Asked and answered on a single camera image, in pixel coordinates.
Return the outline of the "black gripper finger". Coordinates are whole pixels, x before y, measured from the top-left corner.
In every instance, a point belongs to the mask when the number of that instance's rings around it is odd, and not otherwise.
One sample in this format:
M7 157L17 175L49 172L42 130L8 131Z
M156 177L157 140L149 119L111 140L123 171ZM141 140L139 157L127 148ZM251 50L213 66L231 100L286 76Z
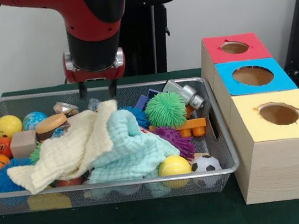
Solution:
M110 97L116 96L116 90L117 90L117 86L118 86L117 83L118 83L117 79L111 80L111 82L109 84L109 88L108 88Z
M87 97L87 87L84 82L78 83L79 95L81 99L85 99Z

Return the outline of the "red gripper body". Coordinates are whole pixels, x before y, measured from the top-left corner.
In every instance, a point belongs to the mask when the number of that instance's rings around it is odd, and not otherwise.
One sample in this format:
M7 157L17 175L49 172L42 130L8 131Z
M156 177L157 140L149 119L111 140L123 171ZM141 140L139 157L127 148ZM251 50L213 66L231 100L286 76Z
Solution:
M70 71L65 70L65 76L71 83L85 82L90 79L118 79L121 78L124 74L126 64L123 64L119 67L110 67L103 71L91 72L85 70Z

